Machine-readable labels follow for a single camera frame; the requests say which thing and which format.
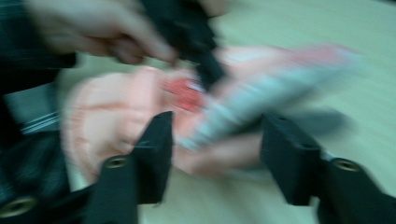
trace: hand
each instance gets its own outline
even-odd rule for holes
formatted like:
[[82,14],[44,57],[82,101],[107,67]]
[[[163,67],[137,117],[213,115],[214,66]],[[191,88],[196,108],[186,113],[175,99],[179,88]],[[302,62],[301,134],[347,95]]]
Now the hand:
[[[166,62],[176,59],[137,0],[25,1],[44,43],[57,54],[82,51],[117,56],[131,64],[142,63],[147,56]],[[203,0],[210,15],[222,11],[222,2]]]

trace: red patch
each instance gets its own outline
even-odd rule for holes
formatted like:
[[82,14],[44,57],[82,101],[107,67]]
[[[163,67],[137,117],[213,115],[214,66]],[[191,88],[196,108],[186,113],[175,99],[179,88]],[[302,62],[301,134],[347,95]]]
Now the red patch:
[[204,102],[204,94],[196,90],[194,86],[199,87],[201,85],[194,79],[182,77],[165,83],[163,88],[175,95],[175,106],[197,112]]

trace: metal grommet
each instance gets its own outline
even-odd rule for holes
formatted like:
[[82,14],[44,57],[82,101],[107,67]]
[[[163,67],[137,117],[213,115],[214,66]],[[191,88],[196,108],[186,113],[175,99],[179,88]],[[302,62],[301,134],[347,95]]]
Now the metal grommet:
[[0,218],[16,217],[29,212],[37,204],[34,197],[19,198],[0,208]]
[[110,169],[120,168],[120,167],[124,166],[126,163],[127,163],[127,160],[125,158],[115,158],[111,161],[108,161],[106,163],[106,167],[110,168]]
[[342,170],[358,172],[361,168],[351,161],[335,161],[334,165]]

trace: stuffed toy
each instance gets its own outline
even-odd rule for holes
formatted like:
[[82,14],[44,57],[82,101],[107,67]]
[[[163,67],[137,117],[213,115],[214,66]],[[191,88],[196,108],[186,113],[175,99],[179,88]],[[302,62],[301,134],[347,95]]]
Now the stuffed toy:
[[87,78],[72,90],[63,118],[64,150],[88,182],[95,181],[102,161],[130,153],[151,118],[164,111],[174,112],[177,169],[219,176],[254,166],[265,136],[247,126],[260,127],[262,113],[339,83],[360,64],[358,53],[339,45],[229,47],[214,54],[227,76],[210,92],[193,70],[146,66]]

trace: light wooden table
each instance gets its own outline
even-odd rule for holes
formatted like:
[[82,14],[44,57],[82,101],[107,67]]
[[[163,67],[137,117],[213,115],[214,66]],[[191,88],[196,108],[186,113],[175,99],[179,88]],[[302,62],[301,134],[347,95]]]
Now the light wooden table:
[[[318,138],[331,153],[369,170],[379,186],[396,196],[396,6],[375,0],[230,0],[230,12],[214,21],[225,45],[300,47],[335,42],[361,52],[363,76],[341,91],[310,102],[335,108],[353,125]],[[162,66],[158,62],[151,65]],[[61,102],[85,77],[128,71],[109,59],[82,57],[60,77]],[[81,182],[74,182],[76,187]],[[315,209],[286,205],[275,183],[208,180],[173,171],[160,206],[140,207],[145,224],[309,224]]]

